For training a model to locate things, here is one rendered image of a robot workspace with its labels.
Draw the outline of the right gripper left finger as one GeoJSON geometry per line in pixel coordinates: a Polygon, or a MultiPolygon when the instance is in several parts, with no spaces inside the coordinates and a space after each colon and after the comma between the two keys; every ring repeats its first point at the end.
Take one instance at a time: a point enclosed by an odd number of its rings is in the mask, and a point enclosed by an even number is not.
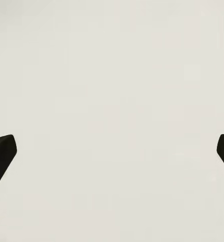
{"type": "Polygon", "coordinates": [[[17,153],[15,138],[12,134],[0,137],[0,180],[17,153]]]}

